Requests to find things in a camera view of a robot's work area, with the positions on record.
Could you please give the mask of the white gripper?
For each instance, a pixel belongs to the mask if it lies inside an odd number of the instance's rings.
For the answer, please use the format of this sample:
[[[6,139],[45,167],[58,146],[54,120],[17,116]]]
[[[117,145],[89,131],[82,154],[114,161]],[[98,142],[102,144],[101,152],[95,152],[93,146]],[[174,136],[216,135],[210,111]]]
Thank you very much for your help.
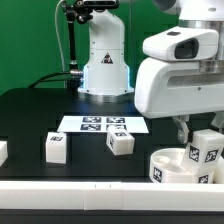
[[[224,72],[200,66],[218,51],[213,29],[171,28],[143,42],[134,104],[147,118],[173,117],[177,138],[188,141],[190,114],[217,112],[211,125],[224,129]]]

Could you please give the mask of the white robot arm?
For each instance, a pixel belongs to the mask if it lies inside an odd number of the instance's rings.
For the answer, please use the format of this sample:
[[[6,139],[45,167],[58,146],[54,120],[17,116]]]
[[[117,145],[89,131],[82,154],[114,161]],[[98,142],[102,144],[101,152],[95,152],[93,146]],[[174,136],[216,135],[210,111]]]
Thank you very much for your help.
[[[115,0],[84,0],[93,10],[90,57],[79,92],[97,101],[134,95],[136,109],[149,119],[172,117],[187,140],[188,118],[213,112],[224,128],[224,0],[151,0],[178,25],[143,41],[147,56],[129,86],[124,62],[124,27],[108,12]]]

